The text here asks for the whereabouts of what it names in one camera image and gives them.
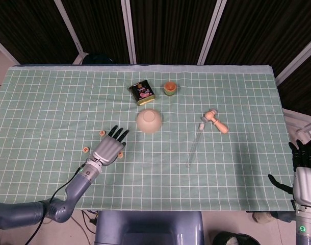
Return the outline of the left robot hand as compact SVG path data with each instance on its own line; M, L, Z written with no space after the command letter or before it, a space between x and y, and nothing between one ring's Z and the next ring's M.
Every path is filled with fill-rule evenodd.
M123 128L115 125L94 149L92 159L102 166L112 164L126 146L123 141L128 133L129 130L124 131Z

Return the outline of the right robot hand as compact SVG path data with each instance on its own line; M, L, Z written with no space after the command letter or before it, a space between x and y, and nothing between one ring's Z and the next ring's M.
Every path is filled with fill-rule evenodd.
M277 188L291 194L295 202L302 206L311 207L311 140L303 144L300 140L296 144L289 142L293 161L293 186L279 183L268 174L270 182Z

